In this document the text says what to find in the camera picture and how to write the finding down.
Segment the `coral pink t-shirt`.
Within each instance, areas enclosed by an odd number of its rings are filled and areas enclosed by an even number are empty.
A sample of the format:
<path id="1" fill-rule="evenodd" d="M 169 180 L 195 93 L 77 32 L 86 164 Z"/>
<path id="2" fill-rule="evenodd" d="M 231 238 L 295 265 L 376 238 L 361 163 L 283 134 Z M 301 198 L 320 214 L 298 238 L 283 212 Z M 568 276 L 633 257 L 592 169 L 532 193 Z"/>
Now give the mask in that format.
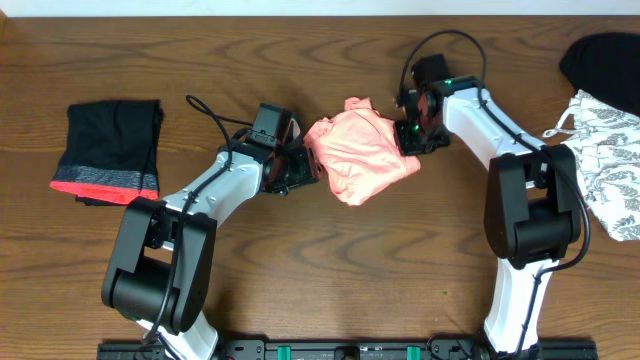
<path id="1" fill-rule="evenodd" d="M 349 206 L 360 206 L 391 184 L 421 169 L 415 156 L 403 156 L 394 122 L 368 98 L 350 97 L 344 110 L 316 121 L 304 136 L 331 192 Z"/>

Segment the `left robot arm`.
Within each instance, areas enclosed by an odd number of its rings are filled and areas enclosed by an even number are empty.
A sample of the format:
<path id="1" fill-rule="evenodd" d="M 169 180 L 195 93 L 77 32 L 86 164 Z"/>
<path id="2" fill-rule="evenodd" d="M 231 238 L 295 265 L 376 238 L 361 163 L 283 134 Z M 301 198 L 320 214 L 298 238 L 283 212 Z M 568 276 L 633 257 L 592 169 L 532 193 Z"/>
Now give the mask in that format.
<path id="1" fill-rule="evenodd" d="M 213 165 L 161 200 L 125 209 L 102 287 L 103 303 L 144 327 L 141 343 L 103 343 L 100 359 L 213 359 L 218 332 L 202 309 L 217 228 L 258 193 L 287 195 L 318 180 L 295 115 L 259 107 L 227 135 Z"/>

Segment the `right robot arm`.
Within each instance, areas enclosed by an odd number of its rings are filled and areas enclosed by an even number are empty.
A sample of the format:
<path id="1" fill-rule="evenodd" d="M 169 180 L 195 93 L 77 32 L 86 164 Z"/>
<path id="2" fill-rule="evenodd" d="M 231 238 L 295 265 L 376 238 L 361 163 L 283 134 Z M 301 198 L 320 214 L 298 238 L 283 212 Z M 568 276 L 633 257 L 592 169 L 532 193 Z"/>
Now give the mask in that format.
<path id="1" fill-rule="evenodd" d="M 578 359 L 588 347 L 543 342 L 537 322 L 546 288 L 580 236 L 575 160 L 565 146 L 528 135 L 491 99 L 479 79 L 454 77 L 443 55 L 404 69 L 411 88 L 396 98 L 395 123 L 404 156 L 446 147 L 457 136 L 488 172 L 484 231 L 497 258 L 493 300 L 483 340 L 452 353 L 467 359 Z"/>

